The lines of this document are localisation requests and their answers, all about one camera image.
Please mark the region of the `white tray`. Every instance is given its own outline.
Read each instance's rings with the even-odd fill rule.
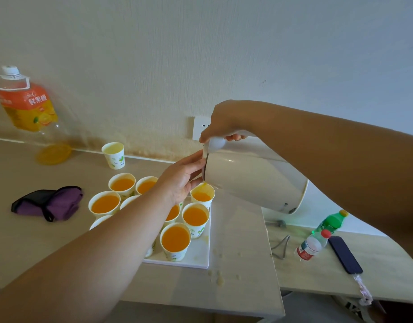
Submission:
[[[191,203],[190,197],[187,197],[184,201],[184,206]],[[209,208],[209,221],[205,225],[205,229],[202,235],[197,239],[192,239],[190,246],[188,246],[187,253],[181,262],[171,262],[166,260],[166,255],[160,245],[159,236],[156,238],[156,249],[153,254],[144,258],[144,263],[161,264],[161,265],[173,265],[173,266],[186,266],[194,267],[197,269],[207,269],[209,266],[209,236],[211,234],[211,219],[212,219],[212,206]],[[182,222],[182,216],[180,216],[177,222]]]

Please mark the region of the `smartphone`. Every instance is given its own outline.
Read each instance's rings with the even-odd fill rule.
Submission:
[[[336,256],[338,256],[339,261],[348,274],[363,273],[363,270],[360,267],[359,263],[354,258],[354,255],[348,249],[347,244],[341,237],[330,237],[329,244],[332,246],[333,251],[335,252]]]

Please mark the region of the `forearm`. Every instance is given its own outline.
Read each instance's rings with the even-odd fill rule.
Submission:
[[[153,188],[33,266],[0,293],[0,322],[102,320],[173,205],[165,189]]]
[[[246,106],[252,115],[242,129],[413,257],[412,135],[268,103]]]

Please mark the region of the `wooden desk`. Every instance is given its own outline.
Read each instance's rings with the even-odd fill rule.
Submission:
[[[158,177],[169,165],[127,158],[123,169],[111,170],[103,155],[74,152],[63,164],[41,166],[33,161],[35,151],[32,146],[0,141],[0,288],[88,231],[94,221],[88,201],[107,190],[113,175]],[[84,190],[80,209],[68,221],[49,223],[10,212],[11,203],[23,195],[68,185]],[[209,270],[142,264],[122,300],[283,316],[261,208],[217,190],[211,219],[212,277]],[[216,283],[218,271],[225,280],[222,286]]]
[[[360,297],[353,277],[347,274],[330,245],[308,262],[293,252],[312,229],[287,226],[269,227],[269,240],[275,246],[290,235],[285,260],[274,258],[280,287],[285,290]],[[374,299],[413,303],[413,260],[392,239],[360,233],[336,232],[363,268],[361,275]],[[283,248],[274,249],[282,255]]]

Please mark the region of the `plastic bottle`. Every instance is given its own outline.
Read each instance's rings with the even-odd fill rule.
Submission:
[[[342,222],[348,217],[348,212],[345,210],[340,210],[338,213],[329,215],[326,219],[320,223],[317,229],[313,230],[312,233],[320,232],[323,229],[329,230],[332,234],[341,228]]]
[[[39,145],[46,146],[36,155],[41,164],[64,162],[72,152],[58,123],[58,116],[45,89],[31,83],[17,67],[2,66],[0,75],[0,104],[12,124],[34,134],[28,136]]]
[[[306,240],[296,249],[296,253],[301,260],[311,260],[327,245],[327,239],[332,234],[329,230],[324,229],[322,232],[316,232],[310,235]]]

